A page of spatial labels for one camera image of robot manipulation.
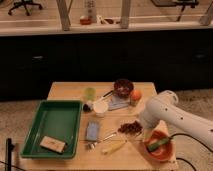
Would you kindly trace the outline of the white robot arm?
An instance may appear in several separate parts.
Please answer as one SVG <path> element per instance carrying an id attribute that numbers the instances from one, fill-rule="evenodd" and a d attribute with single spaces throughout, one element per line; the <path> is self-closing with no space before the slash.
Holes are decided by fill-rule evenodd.
<path id="1" fill-rule="evenodd" d="M 151 97 L 139 114 L 144 129 L 154 129 L 161 120 L 189 133 L 208 147 L 213 147 L 213 121 L 177 107 L 178 96 L 170 90 Z"/>

